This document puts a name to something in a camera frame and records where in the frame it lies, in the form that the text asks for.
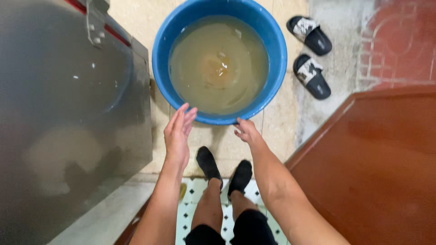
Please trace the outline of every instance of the person's left hand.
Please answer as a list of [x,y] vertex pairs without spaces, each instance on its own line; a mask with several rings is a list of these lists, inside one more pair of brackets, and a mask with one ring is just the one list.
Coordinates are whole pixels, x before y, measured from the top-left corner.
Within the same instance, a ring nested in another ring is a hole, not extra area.
[[163,130],[167,155],[165,162],[176,164],[184,170],[189,160],[189,148],[187,139],[192,129],[192,121],[197,117],[197,108],[192,108],[188,113],[189,104],[183,104]]

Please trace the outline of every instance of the slide sandal strap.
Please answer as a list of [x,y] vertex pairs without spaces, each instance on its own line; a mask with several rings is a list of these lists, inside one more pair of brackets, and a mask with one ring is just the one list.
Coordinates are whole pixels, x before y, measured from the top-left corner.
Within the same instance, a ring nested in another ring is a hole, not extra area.
[[318,71],[321,72],[322,70],[323,67],[314,59],[310,58],[298,68],[297,78],[306,86],[307,83],[318,74]]
[[303,17],[294,26],[293,34],[300,41],[304,42],[309,33],[318,26],[320,25],[318,22],[316,22],[316,20]]

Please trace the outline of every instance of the metal hinge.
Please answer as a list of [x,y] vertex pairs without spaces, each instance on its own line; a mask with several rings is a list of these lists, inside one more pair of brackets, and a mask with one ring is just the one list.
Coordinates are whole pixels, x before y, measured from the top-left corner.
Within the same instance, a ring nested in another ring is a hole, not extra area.
[[97,48],[105,43],[105,16],[109,0],[82,0],[86,6],[86,31],[88,39]]

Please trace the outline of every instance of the blue plastic basin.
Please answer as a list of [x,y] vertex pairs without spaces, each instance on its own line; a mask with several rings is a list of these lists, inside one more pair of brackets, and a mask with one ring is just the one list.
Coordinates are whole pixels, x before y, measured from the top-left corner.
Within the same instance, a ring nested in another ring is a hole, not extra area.
[[189,24],[209,15],[234,16],[253,27],[262,38],[269,56],[269,74],[265,86],[246,108],[228,115],[198,112],[196,120],[213,125],[236,123],[259,113],[276,95],[286,72],[287,51],[283,33],[268,11],[253,0],[188,0],[163,22],[153,45],[152,67],[157,86],[176,109],[185,103],[171,84],[168,70],[170,50],[176,37]]

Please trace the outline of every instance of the brown murky water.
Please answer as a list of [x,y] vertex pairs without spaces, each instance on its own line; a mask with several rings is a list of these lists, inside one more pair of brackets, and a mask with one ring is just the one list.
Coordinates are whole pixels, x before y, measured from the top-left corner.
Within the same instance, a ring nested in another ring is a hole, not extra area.
[[191,106],[230,114],[248,106],[265,85],[268,54],[257,32],[231,16],[211,16],[188,26],[175,41],[170,78]]

